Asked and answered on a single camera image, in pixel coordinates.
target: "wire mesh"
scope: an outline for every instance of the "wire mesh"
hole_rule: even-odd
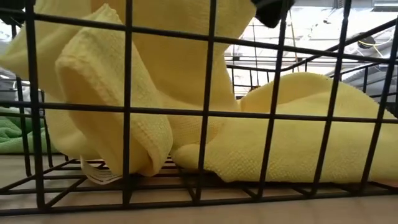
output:
[[[236,203],[253,203],[253,202],[276,202],[286,200],[304,200],[315,198],[335,198],[335,197],[354,197],[366,195],[389,195],[398,193],[398,188],[392,185],[381,184],[377,182],[368,182],[369,171],[373,161],[373,155],[377,144],[377,139],[382,124],[397,124],[396,119],[383,119],[384,109],[387,104],[387,97],[389,95],[396,95],[396,93],[389,93],[389,86],[391,85],[392,74],[394,66],[398,65],[396,60],[396,52],[398,46],[398,31],[395,31],[390,58],[372,58],[358,55],[344,54],[344,47],[357,42],[358,40],[368,37],[397,24],[397,20],[389,21],[385,24],[375,27],[367,32],[364,32],[352,39],[346,39],[348,16],[351,8],[351,1],[346,0],[344,6],[344,18],[341,27],[340,43],[334,47],[326,50],[313,50],[304,49],[300,47],[291,47],[284,45],[285,28],[287,17],[287,1],[284,1],[282,7],[282,21],[280,23],[280,37],[278,44],[268,44],[251,42],[246,40],[230,39],[226,37],[217,37],[215,35],[215,21],[216,21],[216,0],[210,1],[210,20],[209,20],[209,35],[188,34],[183,32],[175,32],[171,30],[156,30],[146,27],[135,27],[132,25],[132,0],[126,0],[126,25],[107,24],[105,22],[84,21],[81,19],[73,19],[66,17],[50,16],[44,14],[34,13],[34,2],[32,0],[26,1],[25,13],[13,11],[10,9],[1,9],[1,14],[8,14],[12,16],[25,17],[25,28],[27,31],[27,46],[29,53],[29,81],[31,90],[30,102],[23,101],[21,79],[17,78],[17,93],[19,101],[0,101],[1,106],[13,106],[20,108],[19,114],[0,114],[2,116],[17,116],[21,118],[22,138],[24,144],[24,167],[26,177],[14,183],[5,185],[0,188],[0,196],[12,195],[35,195],[35,206],[29,208],[13,208],[13,209],[0,209],[0,216],[6,215],[30,215],[40,213],[65,213],[65,212],[88,212],[88,211],[105,211],[105,210],[122,210],[122,209],[143,209],[143,208],[167,208],[167,207],[190,207],[199,205],[226,205]],[[42,102],[39,101],[38,77],[37,77],[37,58],[35,46],[35,23],[34,21],[46,21],[53,23],[71,24],[76,26],[96,27],[101,29],[120,30],[125,32],[126,36],[126,49],[124,55],[124,106],[103,106],[103,105],[78,105],[78,104],[63,104],[63,103],[46,103],[42,95]],[[13,36],[16,35],[15,27],[12,28]],[[143,33],[152,35],[163,35],[167,37],[176,37],[183,39],[195,39],[205,41],[208,43],[207,61],[206,61],[206,76],[205,76],[205,90],[204,90],[204,106],[201,111],[194,110],[175,110],[175,109],[160,109],[160,108],[139,108],[131,106],[131,60],[132,58],[132,43],[131,40],[133,33]],[[211,86],[211,71],[213,69],[213,47],[215,43],[234,44],[254,47],[255,49],[273,49],[277,50],[277,61],[275,69],[265,69],[256,67],[243,67],[237,65],[228,65],[232,73],[232,85],[234,87],[248,87],[250,90],[256,88],[259,83],[259,72],[264,72],[267,75],[267,82],[270,82],[269,73],[274,73],[274,86],[272,90],[271,110],[267,114],[258,113],[241,113],[241,112],[224,112],[224,111],[211,111],[210,105],[210,86]],[[298,61],[296,64],[282,68],[282,58],[284,52],[299,52],[304,54],[312,54],[312,57]],[[331,89],[330,102],[328,106],[327,116],[310,116],[310,115],[293,115],[293,114],[277,114],[277,96],[279,93],[280,74],[284,71],[294,70],[295,68],[304,65],[305,71],[307,66],[314,59],[322,56],[334,57],[337,59],[335,65],[335,74],[333,78],[333,86]],[[369,62],[366,65],[357,67],[351,70],[341,71],[341,64],[344,58],[360,60],[362,62]],[[381,97],[379,111],[377,118],[349,118],[337,117],[333,115],[333,110],[336,101],[336,93],[339,81],[342,75],[357,71],[365,70],[363,91],[366,92],[368,84],[368,69],[379,64],[388,64],[386,72],[386,80],[384,82],[384,89],[382,94],[371,97]],[[234,81],[235,70],[248,70],[250,76],[250,85],[238,85]],[[254,82],[253,75],[256,74],[257,82]],[[395,110],[398,110],[398,100],[395,102]],[[31,108],[32,114],[25,114],[24,108]],[[85,186],[81,185],[87,180],[81,172],[77,174],[58,174],[60,171],[74,170],[80,171],[80,161],[75,159],[65,158],[56,153],[52,153],[50,138],[48,134],[47,124],[45,123],[45,139],[47,142],[47,154],[43,155],[41,151],[40,138],[40,118],[45,121],[45,113],[40,115],[40,110],[53,109],[53,110],[79,110],[79,111],[102,111],[102,112],[115,112],[124,114],[123,126],[123,179],[117,184],[105,186]],[[131,113],[144,113],[144,114],[174,114],[174,115],[189,115],[201,116],[201,137],[200,137],[200,153],[198,157],[198,172],[189,172],[179,166],[176,166],[171,158],[168,158],[161,172],[152,179],[161,178],[178,178],[179,184],[143,184],[146,178],[137,174],[129,174],[129,132],[130,132],[130,114]],[[264,146],[264,157],[262,158],[262,169],[259,182],[233,182],[225,183],[214,173],[208,172],[204,169],[205,153],[206,153],[206,132],[208,126],[208,118],[210,116],[230,117],[230,118],[257,118],[268,119],[269,125],[267,127],[267,134],[264,136],[266,144]],[[28,150],[27,133],[26,133],[26,118],[32,118],[32,130],[34,137],[34,153],[31,154]],[[320,154],[317,163],[317,169],[312,183],[274,183],[266,182],[267,164],[269,160],[269,153],[271,150],[272,133],[274,128],[274,121],[276,119],[287,119],[297,121],[325,121],[325,129],[320,147]],[[331,124],[333,122],[358,122],[358,123],[374,123],[374,132],[369,146],[369,153],[366,160],[366,165],[363,171],[363,177],[360,184],[344,185],[335,183],[321,183],[320,176],[322,174],[323,160],[325,158],[328,137],[330,133]],[[31,169],[31,159],[34,161],[34,174]],[[47,158],[48,169],[44,169],[44,158]],[[102,161],[90,161],[92,165],[96,165],[98,169],[108,169]],[[73,183],[68,187],[46,187],[46,181],[55,180],[72,180]],[[34,186],[30,188],[21,189],[20,186],[34,182]],[[187,193],[188,198],[181,201],[163,201],[163,202],[135,202],[134,194],[139,191],[154,192],[155,190],[183,190]],[[226,198],[204,198],[204,192],[208,189],[233,189],[241,192],[243,195],[234,197],[234,195],[227,196]],[[288,194],[270,194],[272,189],[288,189]],[[57,204],[68,195],[77,192],[121,192],[121,202],[108,204],[99,203],[94,205],[58,205]],[[49,201],[46,201],[46,194],[56,194]]]

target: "folded towel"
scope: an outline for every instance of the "folded towel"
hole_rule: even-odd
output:
[[[19,111],[0,107],[0,113],[19,113]],[[26,133],[29,152],[33,152],[32,118],[25,118]],[[42,151],[47,152],[45,140],[44,120],[40,120],[42,131]],[[0,153],[23,153],[24,144],[22,141],[21,119],[14,116],[0,116]]]
[[[37,5],[38,13],[117,24],[124,21],[122,0],[41,0]],[[79,8],[79,12],[72,13],[72,8]],[[133,21],[142,27],[207,34],[209,8],[208,1],[137,0]],[[238,38],[255,11],[250,1],[219,0],[216,35]],[[123,32],[68,25],[50,27],[41,22],[36,26],[41,32],[37,35],[39,85],[52,101],[123,105]],[[6,56],[0,58],[0,65],[26,78],[24,38],[25,32],[21,32]],[[199,40],[133,34],[132,105],[201,110],[206,46]],[[272,83],[250,92],[239,103],[234,99],[223,59],[226,48],[225,44],[216,44],[213,52],[210,109],[269,112]],[[284,76],[277,112],[326,115],[330,87],[331,80],[321,75]],[[335,116],[375,118],[377,107],[365,94],[341,84]],[[76,158],[104,159],[115,174],[121,173],[122,114],[52,110],[47,114],[51,137],[60,151]],[[388,112],[386,117],[393,118]],[[258,181],[267,125],[267,119],[210,118],[205,169],[227,182]],[[321,121],[275,121],[267,180],[311,182],[324,125]],[[370,123],[332,124],[321,181],[359,180],[373,127]],[[393,135],[396,127],[382,126],[372,179],[397,179],[394,170],[398,167],[392,161],[397,155],[392,148],[398,143]],[[200,128],[200,117],[132,114],[130,171],[154,175],[168,153],[178,165],[196,169]]]

